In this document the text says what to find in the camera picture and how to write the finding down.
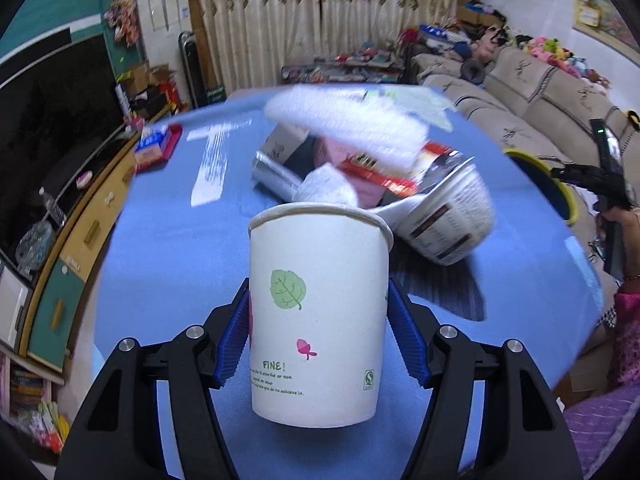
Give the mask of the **person's right hand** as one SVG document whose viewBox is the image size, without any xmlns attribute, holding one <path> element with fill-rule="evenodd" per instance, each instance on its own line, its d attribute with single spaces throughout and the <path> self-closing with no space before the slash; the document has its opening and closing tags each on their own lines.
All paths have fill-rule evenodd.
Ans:
<svg viewBox="0 0 640 480">
<path fill-rule="evenodd" d="M 604 248 L 604 270 L 623 282 L 620 292 L 639 292 L 639 209 L 613 207 L 597 216 Z"/>
</svg>

